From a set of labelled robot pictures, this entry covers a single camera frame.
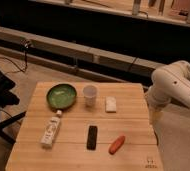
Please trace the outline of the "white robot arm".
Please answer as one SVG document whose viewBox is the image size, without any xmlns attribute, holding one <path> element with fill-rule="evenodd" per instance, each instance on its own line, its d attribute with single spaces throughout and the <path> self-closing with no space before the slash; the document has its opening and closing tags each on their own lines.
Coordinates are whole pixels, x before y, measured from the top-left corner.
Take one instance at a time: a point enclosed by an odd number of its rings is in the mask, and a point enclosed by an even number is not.
<svg viewBox="0 0 190 171">
<path fill-rule="evenodd" d="M 190 63 L 184 60 L 156 68 L 151 74 L 152 85 L 145 93 L 149 108 L 149 123 L 160 119 L 160 111 L 171 99 L 190 109 Z"/>
</svg>

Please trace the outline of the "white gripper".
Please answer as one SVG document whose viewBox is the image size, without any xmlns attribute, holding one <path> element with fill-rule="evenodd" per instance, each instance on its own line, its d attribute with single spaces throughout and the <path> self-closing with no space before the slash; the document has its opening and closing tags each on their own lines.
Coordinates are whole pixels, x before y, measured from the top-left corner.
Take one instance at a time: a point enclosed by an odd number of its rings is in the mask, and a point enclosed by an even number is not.
<svg viewBox="0 0 190 171">
<path fill-rule="evenodd" d="M 170 103 L 170 97 L 156 87 L 150 87 L 145 93 L 145 98 L 150 107 L 150 124 L 155 126 L 162 117 L 162 110 Z"/>
</svg>

